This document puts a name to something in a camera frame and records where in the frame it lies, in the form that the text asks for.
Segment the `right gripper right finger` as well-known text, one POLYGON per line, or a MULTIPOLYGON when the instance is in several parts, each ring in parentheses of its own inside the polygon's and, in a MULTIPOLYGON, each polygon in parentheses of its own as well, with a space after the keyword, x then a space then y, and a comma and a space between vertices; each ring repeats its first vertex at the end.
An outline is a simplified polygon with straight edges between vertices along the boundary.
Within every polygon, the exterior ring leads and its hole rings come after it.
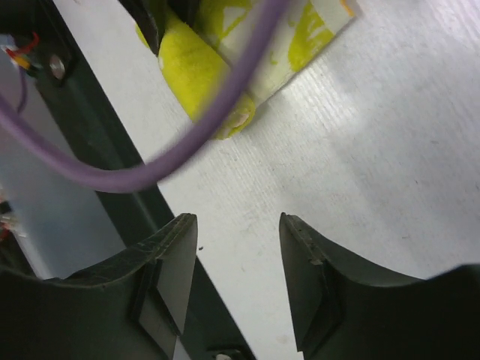
POLYGON ((477 359, 479 266, 426 280, 377 265, 282 214, 280 248, 305 359, 477 359))

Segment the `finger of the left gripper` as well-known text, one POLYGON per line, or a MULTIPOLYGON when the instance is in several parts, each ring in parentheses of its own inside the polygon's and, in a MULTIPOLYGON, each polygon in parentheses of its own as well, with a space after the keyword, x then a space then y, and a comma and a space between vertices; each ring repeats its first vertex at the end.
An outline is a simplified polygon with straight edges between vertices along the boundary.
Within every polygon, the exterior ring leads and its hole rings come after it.
POLYGON ((192 26, 201 1, 124 0, 119 3, 138 25, 147 47, 157 55, 166 31, 167 11, 171 10, 181 21, 192 26))

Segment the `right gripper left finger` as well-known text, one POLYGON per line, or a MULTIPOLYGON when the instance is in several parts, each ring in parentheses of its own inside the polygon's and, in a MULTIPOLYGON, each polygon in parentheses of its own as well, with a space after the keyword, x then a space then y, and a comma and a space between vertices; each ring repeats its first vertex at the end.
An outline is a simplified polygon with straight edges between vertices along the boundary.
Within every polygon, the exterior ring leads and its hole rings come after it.
POLYGON ((1 267, 3 359, 171 359, 188 312, 197 217, 67 279, 1 267))

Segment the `yellow green towel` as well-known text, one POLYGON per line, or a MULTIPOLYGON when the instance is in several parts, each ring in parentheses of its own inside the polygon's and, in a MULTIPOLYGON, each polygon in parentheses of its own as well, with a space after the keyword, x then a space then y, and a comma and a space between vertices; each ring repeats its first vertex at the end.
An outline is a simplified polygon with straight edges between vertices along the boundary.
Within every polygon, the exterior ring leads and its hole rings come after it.
MULTIPOLYGON (((279 22, 256 77, 215 137, 232 137, 265 103, 317 57, 355 16, 350 1, 294 1, 279 22)), ((201 1, 193 25, 171 10, 155 55, 166 84, 192 122, 200 119, 221 80, 253 34, 259 1, 201 1)), ((147 47, 136 24, 136 33, 147 47)))

